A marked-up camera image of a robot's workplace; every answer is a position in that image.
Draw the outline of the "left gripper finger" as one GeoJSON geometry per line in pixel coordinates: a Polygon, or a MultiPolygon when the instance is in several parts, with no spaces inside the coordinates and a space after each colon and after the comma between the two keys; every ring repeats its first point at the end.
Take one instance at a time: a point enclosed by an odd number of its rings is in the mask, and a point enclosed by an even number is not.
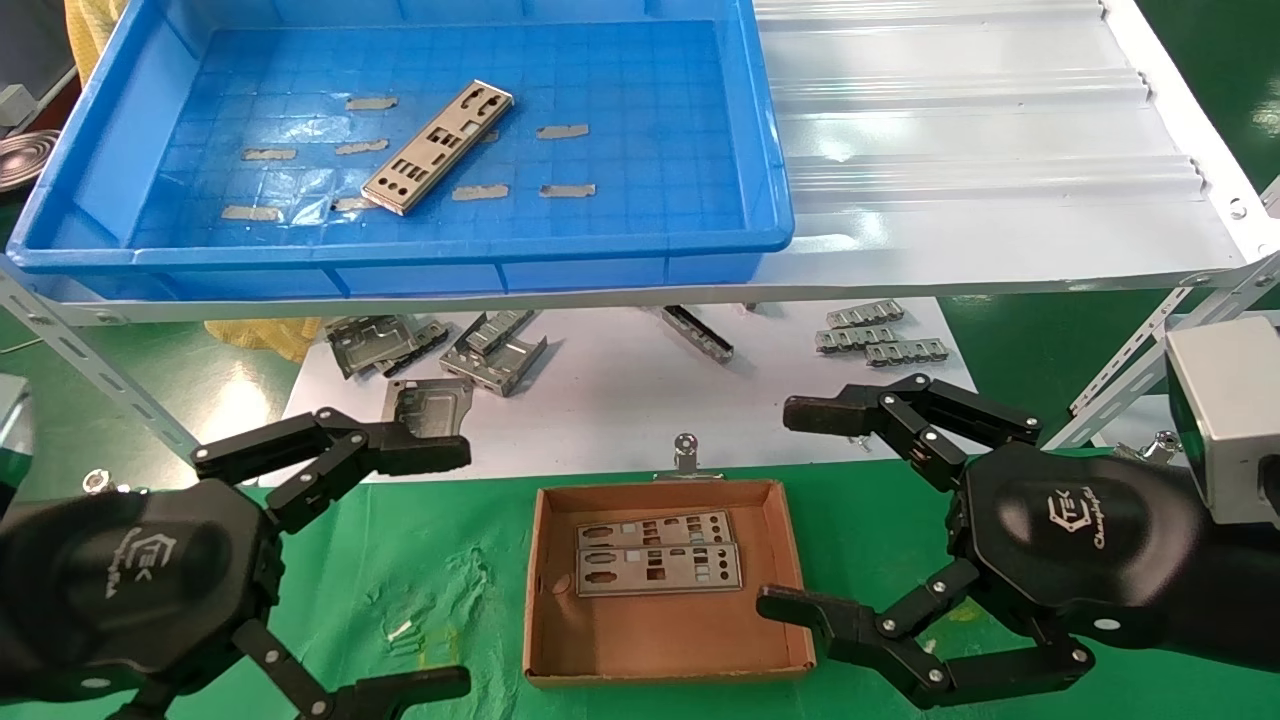
{"type": "Polygon", "coordinates": [[[357,421],[323,407],[198,446],[192,461],[200,479],[229,486],[297,468],[268,496],[275,528],[294,534],[371,474],[451,471],[470,464],[471,448],[462,436],[420,438],[399,421],[357,421]]]}

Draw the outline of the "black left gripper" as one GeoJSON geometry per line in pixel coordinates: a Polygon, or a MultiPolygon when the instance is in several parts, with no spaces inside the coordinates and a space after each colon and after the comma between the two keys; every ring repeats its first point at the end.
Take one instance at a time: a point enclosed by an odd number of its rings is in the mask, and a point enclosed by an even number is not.
{"type": "Polygon", "coordinates": [[[3,518],[3,698],[134,696],[115,719],[165,719],[243,660],[297,719],[399,719],[465,697],[463,666],[335,689],[269,629],[284,569],[268,514],[230,486],[15,503],[3,518]]]}

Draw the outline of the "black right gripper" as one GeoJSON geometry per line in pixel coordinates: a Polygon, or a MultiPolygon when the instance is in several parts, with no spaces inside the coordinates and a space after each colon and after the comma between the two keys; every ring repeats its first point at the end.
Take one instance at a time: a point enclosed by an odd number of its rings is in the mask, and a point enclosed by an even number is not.
{"type": "Polygon", "coordinates": [[[877,671],[916,708],[1070,688],[1096,661],[1066,633],[1172,635],[1170,603],[1206,532],[1204,505],[1184,471],[1042,452],[1029,446],[1041,434],[1037,418],[929,375],[850,384],[829,398],[792,396],[783,425],[878,436],[937,491],[957,488],[950,551],[961,559],[887,611],[785,585],[756,594],[760,618],[810,629],[827,659],[877,671]],[[1000,448],[966,466],[945,432],[1000,448]],[[1034,646],[951,660],[924,651],[919,634],[969,594],[1034,646]]]}

